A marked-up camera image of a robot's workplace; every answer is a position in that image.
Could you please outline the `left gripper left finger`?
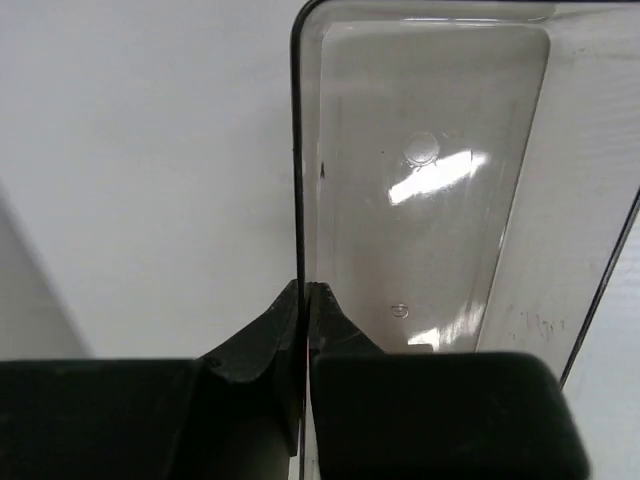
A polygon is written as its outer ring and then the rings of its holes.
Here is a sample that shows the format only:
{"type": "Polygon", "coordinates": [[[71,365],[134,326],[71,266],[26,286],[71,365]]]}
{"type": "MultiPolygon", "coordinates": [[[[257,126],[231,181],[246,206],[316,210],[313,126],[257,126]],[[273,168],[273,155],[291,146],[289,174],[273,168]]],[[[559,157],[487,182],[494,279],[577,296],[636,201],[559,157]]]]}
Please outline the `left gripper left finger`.
{"type": "Polygon", "coordinates": [[[1,365],[5,479],[285,479],[303,411],[299,292],[195,359],[1,365]]]}

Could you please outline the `clear plastic box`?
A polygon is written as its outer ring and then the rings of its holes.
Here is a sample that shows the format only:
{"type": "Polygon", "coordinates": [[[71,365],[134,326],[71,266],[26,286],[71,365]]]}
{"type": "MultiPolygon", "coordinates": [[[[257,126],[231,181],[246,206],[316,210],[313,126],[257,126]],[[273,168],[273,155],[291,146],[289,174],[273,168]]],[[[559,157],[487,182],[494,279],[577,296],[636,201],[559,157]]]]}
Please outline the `clear plastic box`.
{"type": "Polygon", "coordinates": [[[290,58],[308,330],[324,283],[382,351],[529,354],[568,405],[639,207],[638,3],[311,1],[290,58]]]}

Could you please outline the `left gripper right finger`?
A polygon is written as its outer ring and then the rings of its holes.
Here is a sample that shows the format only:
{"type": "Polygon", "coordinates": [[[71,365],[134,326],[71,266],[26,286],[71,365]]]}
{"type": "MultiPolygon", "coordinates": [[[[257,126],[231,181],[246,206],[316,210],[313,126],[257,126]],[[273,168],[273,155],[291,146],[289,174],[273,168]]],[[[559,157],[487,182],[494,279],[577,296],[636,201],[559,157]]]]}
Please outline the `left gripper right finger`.
{"type": "Polygon", "coordinates": [[[549,368],[524,353],[391,354],[316,283],[311,409],[324,479],[586,479],[549,368]]]}

